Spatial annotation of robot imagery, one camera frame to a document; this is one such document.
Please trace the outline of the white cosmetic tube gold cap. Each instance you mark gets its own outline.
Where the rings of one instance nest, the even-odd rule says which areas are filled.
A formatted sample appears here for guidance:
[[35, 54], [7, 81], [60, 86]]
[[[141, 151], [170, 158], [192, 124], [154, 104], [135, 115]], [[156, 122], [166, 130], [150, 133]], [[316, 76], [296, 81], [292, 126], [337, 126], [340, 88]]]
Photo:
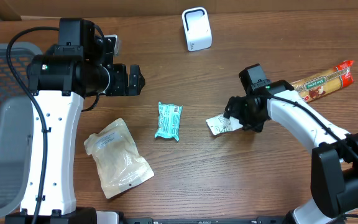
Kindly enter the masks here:
[[237, 118], [225, 118], [223, 114], [207, 119], [206, 124], [214, 136], [243, 128]]

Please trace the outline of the teal snack packet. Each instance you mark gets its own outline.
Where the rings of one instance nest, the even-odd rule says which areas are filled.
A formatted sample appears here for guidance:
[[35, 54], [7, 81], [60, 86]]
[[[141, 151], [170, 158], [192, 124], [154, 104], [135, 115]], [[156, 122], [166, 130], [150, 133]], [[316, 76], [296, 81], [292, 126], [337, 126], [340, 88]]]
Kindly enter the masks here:
[[179, 128], [183, 107], [174, 104], [158, 103], [158, 128], [155, 138], [179, 141]]

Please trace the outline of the red orange pasta package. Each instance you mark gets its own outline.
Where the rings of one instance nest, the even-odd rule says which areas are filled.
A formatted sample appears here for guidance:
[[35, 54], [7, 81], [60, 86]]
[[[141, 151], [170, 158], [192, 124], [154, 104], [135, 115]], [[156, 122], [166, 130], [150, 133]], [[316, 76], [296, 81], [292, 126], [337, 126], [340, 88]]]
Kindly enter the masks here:
[[353, 63], [353, 60], [345, 60], [333, 68], [291, 82], [291, 85], [305, 102], [317, 100], [353, 84], [354, 79], [351, 74]]

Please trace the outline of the beige mushroom pouch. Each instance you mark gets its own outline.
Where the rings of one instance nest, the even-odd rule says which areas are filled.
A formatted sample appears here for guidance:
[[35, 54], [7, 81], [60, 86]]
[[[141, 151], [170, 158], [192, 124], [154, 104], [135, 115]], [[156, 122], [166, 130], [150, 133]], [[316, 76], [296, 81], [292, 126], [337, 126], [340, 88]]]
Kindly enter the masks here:
[[123, 119], [93, 133], [84, 142], [92, 156], [106, 198], [113, 198], [151, 179], [154, 172], [142, 157]]

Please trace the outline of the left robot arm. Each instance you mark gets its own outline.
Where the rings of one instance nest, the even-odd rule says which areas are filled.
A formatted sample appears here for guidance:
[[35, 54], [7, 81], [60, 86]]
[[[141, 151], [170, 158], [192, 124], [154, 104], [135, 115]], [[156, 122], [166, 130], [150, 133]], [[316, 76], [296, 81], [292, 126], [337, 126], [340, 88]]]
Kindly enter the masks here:
[[92, 96], [136, 96], [138, 65], [115, 64], [118, 39], [94, 22], [60, 19], [58, 42], [27, 66], [20, 86], [33, 109], [30, 167], [20, 210], [6, 223], [121, 223], [122, 213], [77, 207], [73, 183], [76, 131]]

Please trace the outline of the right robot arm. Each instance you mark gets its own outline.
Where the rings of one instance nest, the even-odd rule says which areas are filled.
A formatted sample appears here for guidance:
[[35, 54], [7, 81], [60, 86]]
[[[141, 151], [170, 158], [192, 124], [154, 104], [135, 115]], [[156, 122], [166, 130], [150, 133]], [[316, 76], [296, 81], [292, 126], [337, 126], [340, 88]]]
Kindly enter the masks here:
[[225, 118], [261, 132], [268, 120], [294, 135], [311, 154], [311, 199], [283, 223], [344, 223], [358, 209], [358, 133], [339, 128], [300, 97], [285, 80], [271, 82], [260, 64], [239, 73], [245, 96], [230, 97]]

